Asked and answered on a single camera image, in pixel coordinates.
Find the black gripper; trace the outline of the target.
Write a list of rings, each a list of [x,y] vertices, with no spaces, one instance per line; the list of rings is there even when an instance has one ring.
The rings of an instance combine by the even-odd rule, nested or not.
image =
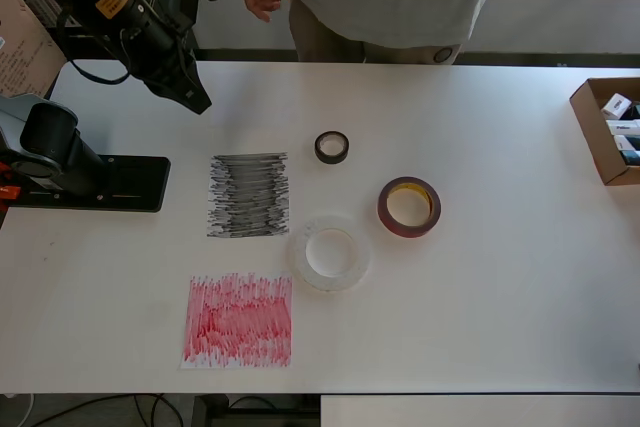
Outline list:
[[[125,30],[129,72],[143,80],[155,95],[200,115],[211,106],[211,99],[201,82],[197,60],[189,56],[182,35],[169,31],[168,39],[150,37],[142,28]]]

